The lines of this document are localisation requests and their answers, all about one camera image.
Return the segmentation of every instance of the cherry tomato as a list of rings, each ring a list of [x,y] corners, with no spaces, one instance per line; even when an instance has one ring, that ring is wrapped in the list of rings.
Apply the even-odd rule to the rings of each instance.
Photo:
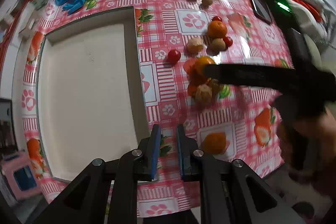
[[[176,64],[181,58],[181,53],[178,50],[171,50],[168,52],[167,61],[174,65]]]
[[[214,16],[211,21],[223,21],[223,20],[219,16]]]
[[[231,37],[224,37],[223,40],[224,40],[225,45],[226,45],[227,47],[231,47],[231,46],[232,46],[232,44],[233,44],[233,40],[232,40]]]

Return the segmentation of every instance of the white tray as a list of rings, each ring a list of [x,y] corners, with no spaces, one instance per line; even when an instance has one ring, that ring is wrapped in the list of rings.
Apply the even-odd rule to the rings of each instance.
[[[47,34],[37,78],[40,138],[54,178],[71,181],[93,159],[118,159],[150,135],[133,7]]]

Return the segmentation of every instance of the smartphone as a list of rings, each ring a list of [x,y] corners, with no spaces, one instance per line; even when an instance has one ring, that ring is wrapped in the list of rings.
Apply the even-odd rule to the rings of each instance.
[[[254,15],[265,21],[268,24],[272,23],[271,16],[269,14],[268,6],[265,0],[250,0],[252,4],[252,8],[254,11]]]

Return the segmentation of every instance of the table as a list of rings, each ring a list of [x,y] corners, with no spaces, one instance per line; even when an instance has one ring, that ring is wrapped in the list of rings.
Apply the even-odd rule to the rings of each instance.
[[[227,22],[227,15],[240,13],[245,16],[249,30],[249,55],[242,51],[238,35],[228,27],[234,45],[217,62],[258,63],[276,65],[284,60],[291,65],[290,54],[280,29],[258,20],[249,0],[215,0],[207,10],[186,0],[91,0],[79,11],[68,15],[50,0],[37,30],[48,33],[78,18],[127,5],[135,7],[138,32],[138,52],[146,100],[148,125],[159,123],[163,145],[158,163],[159,181],[138,187],[137,212],[140,217],[174,213],[199,206],[199,183],[180,180],[175,141],[176,126],[183,123],[186,135],[199,144],[211,132],[225,131],[230,145],[220,158],[244,160],[261,177],[281,163],[278,139],[270,132],[268,145],[258,145],[254,133],[255,117],[268,106],[276,92],[267,88],[229,86],[224,98],[204,109],[199,109],[187,94],[188,77],[183,64],[190,58],[184,52],[189,38],[202,36],[208,22],[219,15]],[[170,49],[182,53],[175,66],[166,66],[164,59]],[[36,116],[36,59],[26,63],[22,114],[27,141],[36,143],[38,127]],[[273,132],[279,121],[278,113]],[[50,203],[66,184],[50,177],[46,166],[33,160],[43,194]]]

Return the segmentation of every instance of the metal screw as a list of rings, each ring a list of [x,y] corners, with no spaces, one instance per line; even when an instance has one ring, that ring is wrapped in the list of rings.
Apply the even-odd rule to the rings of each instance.
[[[94,166],[102,165],[102,163],[103,163],[103,160],[102,160],[102,159],[94,159],[94,160],[92,161],[92,164],[93,164]]]
[[[196,149],[194,151],[194,156],[196,156],[196,157],[202,157],[203,154],[204,154],[204,152],[201,149]]]
[[[244,165],[244,162],[242,161],[242,160],[234,160],[233,161],[233,165],[235,166],[235,167],[243,167],[243,165]]]
[[[140,156],[142,154],[142,151],[140,149],[134,149],[132,151],[133,156]]]

